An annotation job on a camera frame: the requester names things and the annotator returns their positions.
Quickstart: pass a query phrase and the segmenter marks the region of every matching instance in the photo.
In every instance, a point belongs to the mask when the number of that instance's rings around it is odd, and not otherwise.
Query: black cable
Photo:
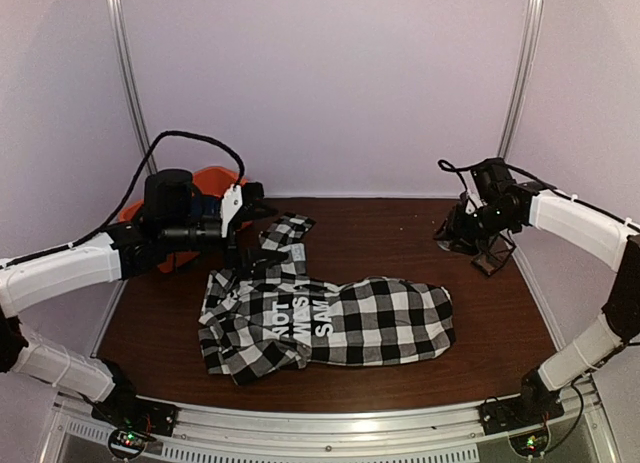
[[[522,176],[526,176],[527,178],[531,178],[532,181],[535,181],[537,183],[540,183],[545,189],[550,190],[554,195],[559,196],[560,198],[564,198],[565,200],[569,200],[569,201],[573,201],[574,203],[577,203],[579,205],[585,206],[587,208],[589,208],[590,210],[593,211],[597,211],[598,213],[608,216],[609,218],[611,218],[612,220],[617,221],[618,223],[622,223],[625,224],[626,226],[628,226],[629,228],[631,228],[633,231],[636,231],[638,233],[640,233],[640,227],[638,227],[637,225],[634,224],[627,224],[626,221],[623,218],[620,218],[619,216],[604,210],[598,206],[592,205],[591,203],[588,203],[586,201],[580,200],[578,198],[576,199],[572,199],[571,196],[564,194],[561,191],[558,191],[556,189],[556,187],[554,185],[551,185],[550,183],[547,183],[546,181],[542,180],[541,178],[538,178],[536,175],[534,175],[533,173],[528,172],[527,170],[523,170],[522,168],[519,168],[515,165],[511,165],[509,163],[503,163],[505,168],[510,169],[511,171],[518,173]],[[471,165],[471,166],[464,166],[464,167],[456,167],[454,165],[452,165],[450,162],[448,162],[447,160],[439,160],[438,161],[438,167],[442,170],[445,171],[447,173],[455,173],[458,175],[459,178],[462,178],[462,176],[460,175],[460,173],[464,173],[465,171],[473,171],[476,170],[478,168],[482,167],[482,163],[476,163],[475,165]],[[465,187],[465,190],[468,190],[466,183],[464,183],[463,181],[463,185]]]
[[[116,425],[116,423],[109,418],[107,415],[104,414],[104,412],[100,409],[100,407],[94,402],[92,401],[88,396],[83,395],[82,393],[78,393],[82,399],[84,400],[85,403],[87,403],[88,405],[91,405],[91,407],[96,410],[98,413],[100,413],[100,416],[102,416],[102,418],[104,418],[104,421],[106,421],[107,423],[111,424],[112,426],[115,426],[116,428],[118,428],[118,425]]]
[[[548,455],[549,453],[551,453],[552,451],[557,450],[560,445],[562,445],[565,441],[567,441],[567,438],[569,438],[569,436],[571,436],[571,434],[575,431],[575,429],[578,427],[578,423],[580,423],[580,419],[582,418],[582,414],[584,413],[584,398],[582,396],[582,393],[580,393],[580,390],[578,390],[576,388],[576,382],[580,379],[581,377],[577,377],[575,380],[573,380],[571,382],[571,388],[573,388],[573,391],[576,392],[576,395],[578,395],[578,398],[580,399],[580,411],[578,412],[578,417],[576,418],[576,420],[573,422],[573,425],[571,425],[571,428],[569,428],[569,431],[567,431],[567,433],[562,437],[562,439],[560,441],[558,441],[558,443],[556,443],[554,446],[552,446],[551,448],[549,448],[548,450],[545,450],[544,455]]]
[[[43,251],[38,251],[35,253],[30,253],[28,255],[20,256],[18,258],[14,258],[13,260],[9,261],[6,265],[4,265],[4,267],[7,268],[10,266],[18,265],[20,263],[26,263],[27,261],[35,260],[36,258],[42,258],[44,256],[53,255],[55,253],[59,253],[64,250],[68,250],[70,248],[80,246],[86,243],[87,241],[91,240],[98,233],[104,230],[104,228],[107,227],[111,223],[111,221],[113,221],[113,219],[118,216],[120,211],[122,211],[124,206],[127,204],[127,200],[129,200],[131,193],[133,193],[136,183],[138,182],[138,178],[140,178],[140,175],[142,174],[142,171],[144,170],[144,167],[147,164],[147,161],[149,161],[149,158],[151,158],[151,155],[155,151],[160,141],[162,141],[167,136],[180,136],[182,138],[202,141],[204,143],[208,143],[210,145],[213,145],[225,151],[229,156],[231,156],[231,158],[235,160],[235,162],[238,165],[238,178],[236,179],[235,185],[239,185],[241,183],[242,178],[244,177],[244,171],[245,171],[244,162],[242,161],[242,158],[240,158],[240,155],[238,155],[230,147],[228,147],[221,141],[216,140],[215,138],[212,138],[210,136],[199,135],[197,133],[191,133],[188,131],[180,131],[180,130],[163,131],[158,136],[156,136],[155,140],[153,140],[153,143],[151,143],[151,146],[149,146],[149,149],[144,154],[142,160],[140,161],[140,164],[138,165],[138,168],[133,174],[131,183],[129,183],[129,187],[127,188],[127,191],[125,192],[122,200],[120,201],[120,203],[118,203],[118,206],[116,207],[116,209],[111,212],[111,214],[104,220],[104,222],[100,226],[98,226],[96,229],[92,230],[91,232],[87,233],[82,238],[77,239],[71,244],[55,246],[53,248],[49,248]]]
[[[605,216],[608,216],[609,218],[611,218],[612,220],[617,221],[618,223],[626,224],[633,231],[636,231],[636,232],[640,233],[640,227],[638,227],[638,226],[636,226],[634,224],[627,224],[623,218],[620,218],[618,215],[615,215],[615,214],[611,213],[610,211],[604,210],[604,209],[602,209],[602,208],[600,208],[598,206],[592,205],[591,203],[583,201],[583,200],[580,200],[578,198],[573,199],[571,196],[566,195],[561,191],[558,191],[553,185],[550,185],[546,181],[541,180],[540,178],[538,178],[534,174],[529,173],[528,171],[523,170],[522,168],[519,168],[519,167],[514,166],[514,165],[510,165],[508,163],[505,163],[505,166],[507,168],[509,168],[511,171],[519,173],[522,176],[526,176],[527,178],[531,178],[533,181],[535,181],[537,183],[540,183],[546,189],[551,190],[551,192],[554,195],[559,196],[560,198],[564,198],[565,200],[570,200],[570,201],[573,201],[574,203],[578,203],[579,205],[586,206],[587,208],[589,208],[591,210],[597,211],[598,213],[601,213],[601,214],[603,214]]]
[[[500,403],[500,399],[499,399],[497,396],[489,396],[488,398],[486,398],[486,399],[484,400],[484,402],[482,403],[482,405],[481,405],[481,406],[486,405],[486,404],[489,402],[489,400],[494,400],[496,403]],[[524,425],[524,426],[528,426],[528,424],[527,424],[526,422],[524,422],[524,421],[522,421],[520,418],[518,418],[518,415],[516,415],[516,413],[513,411],[513,409],[512,409],[511,407],[509,407],[508,405],[502,405],[502,406],[501,406],[501,408],[502,408],[504,411],[509,412],[509,414],[510,414],[510,415],[511,415],[511,416],[512,416],[512,417],[513,417],[513,418],[514,418],[518,423],[520,423],[521,425]]]
[[[462,176],[462,173],[467,171],[466,169],[456,168],[447,160],[438,160],[438,167],[446,173],[455,173],[456,175],[458,175],[458,178],[460,178],[460,181],[462,182],[462,186],[464,186],[464,191],[469,191],[467,182],[464,180],[464,176]]]

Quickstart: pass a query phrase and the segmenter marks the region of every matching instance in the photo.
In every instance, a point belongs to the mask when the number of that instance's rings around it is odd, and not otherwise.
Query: white plastic bracket
[[[0,307],[11,318],[41,301],[96,283],[119,280],[120,256],[99,233],[87,243],[7,267],[1,260]]]
[[[596,370],[598,363],[621,346],[622,340],[600,313],[589,328],[540,365],[538,373],[549,390],[559,390],[571,383],[576,375]]]
[[[471,215],[478,208],[481,208],[484,206],[484,203],[482,202],[482,199],[480,198],[480,196],[477,193],[474,193],[473,191],[467,191],[467,198],[468,198],[467,206],[464,209],[467,215]]]
[[[29,342],[11,371],[33,376],[54,388],[77,391],[92,401],[104,401],[115,387],[113,374],[100,360],[86,359],[63,345],[47,340],[28,327]]]
[[[637,234],[602,213],[543,191],[531,200],[529,223],[573,243],[618,271],[627,238]]]
[[[242,207],[242,187],[240,185],[232,185],[224,192],[222,202],[220,203],[220,216],[222,219],[222,237],[226,238],[229,234],[229,226],[231,220]]]

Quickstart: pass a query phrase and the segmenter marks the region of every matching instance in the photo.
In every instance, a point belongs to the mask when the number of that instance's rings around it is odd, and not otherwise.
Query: wooden tabletop
[[[311,364],[275,372],[247,386],[207,374],[198,317],[210,270],[201,257],[177,274],[153,271],[130,280],[99,356],[120,364],[141,395],[176,402],[261,411],[362,412],[413,409],[516,393],[520,378],[554,352],[542,317],[510,262],[487,278],[464,255],[447,253],[433,232],[451,200],[283,199],[281,211],[315,219],[305,237],[308,272],[348,283],[389,276],[445,286],[456,344],[435,360],[379,368]],[[257,245],[258,230],[243,231]]]

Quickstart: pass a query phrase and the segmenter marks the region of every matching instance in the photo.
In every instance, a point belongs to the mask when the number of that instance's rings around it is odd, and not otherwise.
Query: plaid shirt
[[[288,258],[251,279],[211,273],[199,332],[210,374],[245,384],[310,361],[396,365],[435,358],[455,342],[444,288],[384,277],[335,285],[307,276],[300,241],[313,225],[285,214],[262,232],[261,247]]]

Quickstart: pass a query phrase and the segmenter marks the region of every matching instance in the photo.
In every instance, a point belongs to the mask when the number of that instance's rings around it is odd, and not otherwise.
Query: white wall
[[[139,160],[106,0],[0,0],[0,255],[70,241],[115,207]],[[113,288],[25,312],[85,352]],[[0,375],[2,461],[34,461],[55,393]]]
[[[271,196],[452,196],[435,162],[497,152],[527,0],[122,2],[150,134],[216,136]]]
[[[510,161],[640,221],[640,0],[545,0],[532,79]],[[570,341],[606,301],[614,275],[549,235],[524,232],[561,336]],[[640,351],[596,374],[624,461],[640,454]]]

